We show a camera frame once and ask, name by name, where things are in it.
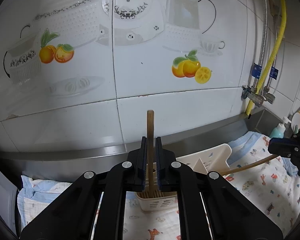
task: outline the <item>plastic dish rack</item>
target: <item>plastic dish rack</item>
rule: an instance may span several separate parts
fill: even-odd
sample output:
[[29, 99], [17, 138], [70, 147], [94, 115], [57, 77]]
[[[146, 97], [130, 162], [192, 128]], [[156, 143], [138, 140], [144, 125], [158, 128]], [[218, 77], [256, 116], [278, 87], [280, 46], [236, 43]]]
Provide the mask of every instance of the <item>plastic dish rack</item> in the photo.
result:
[[[232, 153], [232, 149], [227, 144], [200, 151], [197, 153], [178, 157], [177, 161], [184, 163], [191, 167], [194, 171], [207, 174], [210, 171], [229, 171], [229, 165], [226, 160]], [[157, 172], [153, 173], [154, 184], [157, 185]], [[148, 173], [146, 173], [146, 187], [149, 187]], [[144, 212], [162, 211], [172, 209], [178, 206], [178, 199], [176, 192], [165, 192], [165, 197], [158, 198], [141, 198], [135, 193], [136, 198], [140, 203], [140, 207]]]

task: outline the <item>blue and white towel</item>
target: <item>blue and white towel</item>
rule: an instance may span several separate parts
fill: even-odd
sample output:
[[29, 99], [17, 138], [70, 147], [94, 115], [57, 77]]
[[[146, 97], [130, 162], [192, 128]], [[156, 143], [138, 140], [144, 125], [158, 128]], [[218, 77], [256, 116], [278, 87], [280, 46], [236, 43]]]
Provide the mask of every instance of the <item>blue and white towel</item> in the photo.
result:
[[[248, 132], [229, 142], [230, 169], [240, 168], [270, 156], [270, 138]], [[259, 210], [264, 212], [286, 236], [300, 213], [300, 177], [289, 159], [277, 157], [257, 167], [225, 176]]]
[[21, 176], [23, 189], [17, 198], [18, 209], [21, 216], [22, 228], [29, 224], [42, 210], [54, 201], [67, 187], [68, 182], [53, 180], [33, 180]]

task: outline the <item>cartoon print fabric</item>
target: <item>cartoon print fabric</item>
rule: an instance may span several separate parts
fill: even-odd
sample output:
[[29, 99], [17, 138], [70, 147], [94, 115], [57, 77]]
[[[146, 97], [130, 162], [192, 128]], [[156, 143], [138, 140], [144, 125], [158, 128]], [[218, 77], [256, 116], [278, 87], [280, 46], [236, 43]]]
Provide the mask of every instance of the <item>cartoon print fabric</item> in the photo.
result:
[[[229, 142], [230, 169], [268, 157], [269, 138], [248, 132]], [[224, 176], [248, 200], [268, 216], [286, 236], [300, 213], [300, 177], [290, 176], [278, 157], [252, 169]]]

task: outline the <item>sliced lemon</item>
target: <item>sliced lemon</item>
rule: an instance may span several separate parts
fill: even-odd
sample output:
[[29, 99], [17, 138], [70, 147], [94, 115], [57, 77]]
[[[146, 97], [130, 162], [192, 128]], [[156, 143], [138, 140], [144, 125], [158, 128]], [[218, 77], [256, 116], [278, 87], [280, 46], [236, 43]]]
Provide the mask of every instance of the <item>sliced lemon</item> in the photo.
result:
[[194, 76], [194, 79], [199, 84], [204, 84], [204, 83], [208, 82], [210, 78], [211, 78], [211, 70], [208, 69], [207, 67], [199, 68]]

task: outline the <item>flexible metal hose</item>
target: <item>flexible metal hose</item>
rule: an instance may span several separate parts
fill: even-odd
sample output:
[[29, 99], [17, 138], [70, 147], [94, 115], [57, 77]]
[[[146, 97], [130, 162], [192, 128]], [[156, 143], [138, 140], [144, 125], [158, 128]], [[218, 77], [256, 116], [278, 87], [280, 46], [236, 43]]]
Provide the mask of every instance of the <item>flexible metal hose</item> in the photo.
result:
[[[261, 49], [259, 55], [258, 65], [262, 67], [263, 60], [266, 52], [266, 42], [268, 36], [268, 0], [263, 0], [263, 28], [262, 28], [262, 40], [261, 40]], [[253, 87], [256, 88], [258, 83], [258, 78], [255, 78], [253, 81]]]
[[[266, 77], [269, 73], [269, 70], [271, 69], [271, 66], [273, 64], [274, 57], [278, 53], [279, 47], [280, 47], [281, 42], [282, 42], [284, 30], [286, 28], [286, 24], [287, 24], [286, 2], [285, 2], [285, 0], [280, 0], [280, 1], [281, 1], [281, 8], [282, 8], [282, 20], [281, 20], [281, 26], [280, 26], [280, 29], [279, 29], [279, 32], [278, 32], [278, 38], [275, 41], [274, 48], [273, 48], [272, 53], [270, 55], [270, 58], [267, 62], [267, 65], [266, 65], [264, 71], [262, 72], [260, 79], [258, 80], [256, 94], [259, 93], [261, 87], [263, 86], [264, 81], [266, 80]], [[249, 104], [247, 106], [247, 109], [246, 109], [246, 114], [247, 115], [250, 115], [252, 107], [253, 107], [253, 101], [250, 100]]]
[[[273, 26], [274, 26], [274, 29], [275, 29], [275, 39], [278, 38], [278, 30], [276, 30], [276, 27], [275, 27], [275, 17], [273, 17]], [[275, 55], [274, 57], [274, 61], [273, 61], [273, 64], [271, 66], [271, 68], [275, 68], [275, 62], [277, 61], [277, 55]], [[269, 77], [268, 78], [268, 82], [266, 84], [266, 88], [269, 90], [270, 88], [270, 84], [271, 84], [271, 81], [272, 81], [272, 77]]]

